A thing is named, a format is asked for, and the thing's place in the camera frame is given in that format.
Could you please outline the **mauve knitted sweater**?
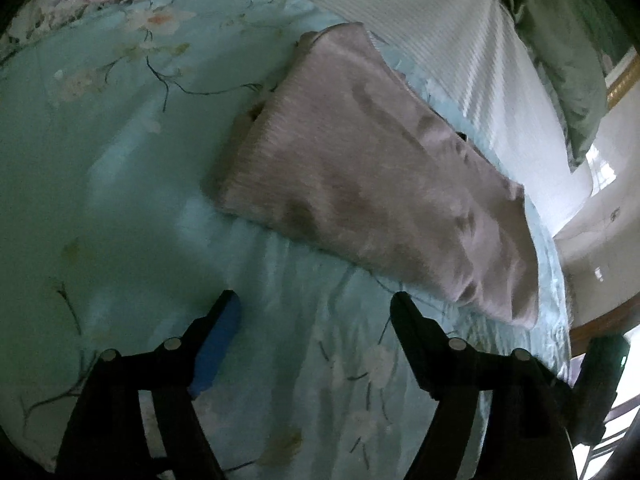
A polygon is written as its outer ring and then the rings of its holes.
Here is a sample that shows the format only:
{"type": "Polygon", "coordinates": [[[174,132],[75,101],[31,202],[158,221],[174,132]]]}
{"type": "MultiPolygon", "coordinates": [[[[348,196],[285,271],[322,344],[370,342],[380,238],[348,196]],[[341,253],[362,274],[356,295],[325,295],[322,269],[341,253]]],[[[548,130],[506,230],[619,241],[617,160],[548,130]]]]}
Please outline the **mauve knitted sweater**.
{"type": "Polygon", "coordinates": [[[299,39],[209,185],[228,214],[532,328],[525,194],[392,70],[359,23],[299,39]]]}

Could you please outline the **teal floral quilt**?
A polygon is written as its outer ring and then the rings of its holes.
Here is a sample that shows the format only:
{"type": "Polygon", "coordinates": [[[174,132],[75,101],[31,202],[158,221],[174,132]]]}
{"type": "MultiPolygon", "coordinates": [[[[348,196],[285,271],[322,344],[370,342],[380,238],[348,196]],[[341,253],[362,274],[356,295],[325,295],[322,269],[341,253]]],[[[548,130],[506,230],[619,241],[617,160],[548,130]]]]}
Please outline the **teal floral quilt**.
{"type": "Polygon", "coordinates": [[[398,283],[216,211],[201,180],[307,0],[94,11],[1,69],[1,426],[53,467],[99,353],[149,351],[225,289],[242,326],[196,414],[235,479],[398,479],[431,421],[398,283]]]}

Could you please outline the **green pillow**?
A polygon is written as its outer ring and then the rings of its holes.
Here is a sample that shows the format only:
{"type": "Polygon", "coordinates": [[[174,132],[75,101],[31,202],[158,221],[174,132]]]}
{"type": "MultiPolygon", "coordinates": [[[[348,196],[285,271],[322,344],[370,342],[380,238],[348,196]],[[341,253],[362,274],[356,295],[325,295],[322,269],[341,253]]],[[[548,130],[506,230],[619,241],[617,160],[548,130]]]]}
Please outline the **green pillow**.
{"type": "Polygon", "coordinates": [[[550,92],[575,170],[608,112],[605,60],[625,53],[625,34],[602,0],[498,1],[550,92]]]}

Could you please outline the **white striped bed sheet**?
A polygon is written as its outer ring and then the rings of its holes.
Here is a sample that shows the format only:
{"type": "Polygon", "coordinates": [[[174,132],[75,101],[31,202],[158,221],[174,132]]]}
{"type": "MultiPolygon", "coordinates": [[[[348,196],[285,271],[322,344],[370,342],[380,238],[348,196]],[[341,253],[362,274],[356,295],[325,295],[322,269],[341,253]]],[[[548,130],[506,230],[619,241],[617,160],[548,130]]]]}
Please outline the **white striped bed sheet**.
{"type": "Polygon", "coordinates": [[[496,0],[310,0],[409,55],[524,185],[558,234],[592,185],[570,172],[563,129],[510,18],[496,0]]]}

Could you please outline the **brown wooden door frame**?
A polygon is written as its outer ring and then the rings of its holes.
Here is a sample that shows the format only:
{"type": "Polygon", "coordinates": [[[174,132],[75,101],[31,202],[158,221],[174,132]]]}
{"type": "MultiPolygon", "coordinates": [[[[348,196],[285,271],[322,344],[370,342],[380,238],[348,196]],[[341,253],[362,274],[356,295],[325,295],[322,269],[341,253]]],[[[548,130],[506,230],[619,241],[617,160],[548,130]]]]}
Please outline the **brown wooden door frame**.
{"type": "Polygon", "coordinates": [[[572,356],[585,353],[590,340],[612,334],[626,334],[640,321],[640,294],[634,295],[618,307],[592,321],[570,329],[572,356]]]}

